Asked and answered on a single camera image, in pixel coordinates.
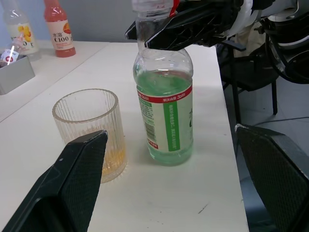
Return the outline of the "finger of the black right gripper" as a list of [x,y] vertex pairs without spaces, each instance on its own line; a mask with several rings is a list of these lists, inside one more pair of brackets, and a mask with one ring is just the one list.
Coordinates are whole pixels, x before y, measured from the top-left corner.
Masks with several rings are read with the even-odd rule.
[[191,8],[169,16],[144,42],[146,48],[178,51],[200,40],[200,11]]
[[126,39],[137,39],[136,22],[134,21],[125,32]]

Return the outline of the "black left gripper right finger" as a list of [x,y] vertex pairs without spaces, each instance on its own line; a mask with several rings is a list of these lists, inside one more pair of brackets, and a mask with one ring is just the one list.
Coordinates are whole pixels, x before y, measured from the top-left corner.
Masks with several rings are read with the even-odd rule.
[[280,232],[309,230],[309,157],[287,135],[237,124],[253,185]]

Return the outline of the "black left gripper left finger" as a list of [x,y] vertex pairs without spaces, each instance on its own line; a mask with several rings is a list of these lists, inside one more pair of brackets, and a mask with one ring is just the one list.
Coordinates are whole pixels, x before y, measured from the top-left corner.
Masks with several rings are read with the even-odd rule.
[[101,182],[108,133],[69,142],[32,186],[3,231],[85,232]]

